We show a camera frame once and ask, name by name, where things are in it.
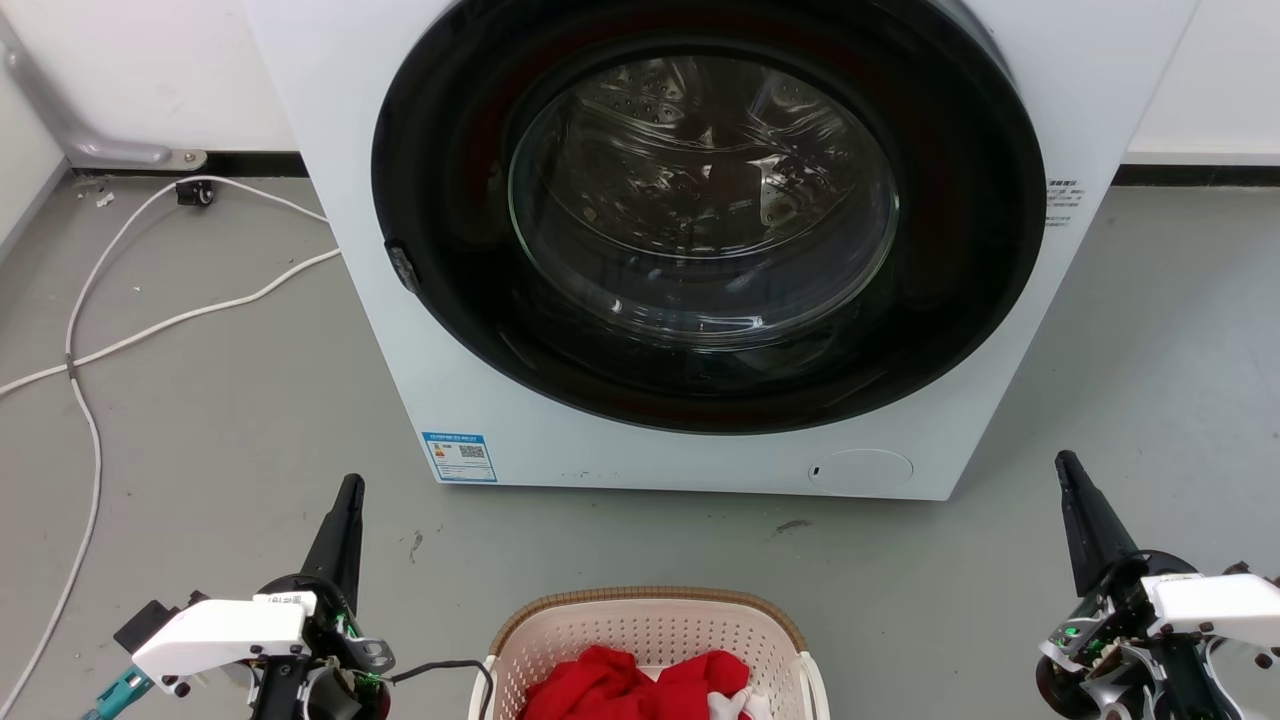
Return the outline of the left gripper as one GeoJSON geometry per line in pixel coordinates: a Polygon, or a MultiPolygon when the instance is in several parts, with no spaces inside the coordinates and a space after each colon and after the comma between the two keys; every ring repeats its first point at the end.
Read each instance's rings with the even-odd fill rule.
{"type": "Polygon", "coordinates": [[[362,477],[344,477],[301,573],[260,589],[266,600],[310,592],[300,646],[284,653],[253,651],[252,719],[387,719],[390,691],[381,675],[396,665],[385,641],[362,632],[358,611],[364,555],[362,477]]]}

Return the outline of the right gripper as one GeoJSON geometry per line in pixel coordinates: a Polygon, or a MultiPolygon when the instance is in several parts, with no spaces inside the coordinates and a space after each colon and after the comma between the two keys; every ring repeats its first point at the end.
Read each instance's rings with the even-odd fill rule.
{"type": "Polygon", "coordinates": [[[1137,547],[1071,450],[1055,457],[1076,596],[1044,641],[1036,688],[1065,719],[1234,719],[1236,703],[1212,667],[1224,639],[1211,625],[1153,629],[1147,580],[1189,579],[1194,568],[1137,547]]]}

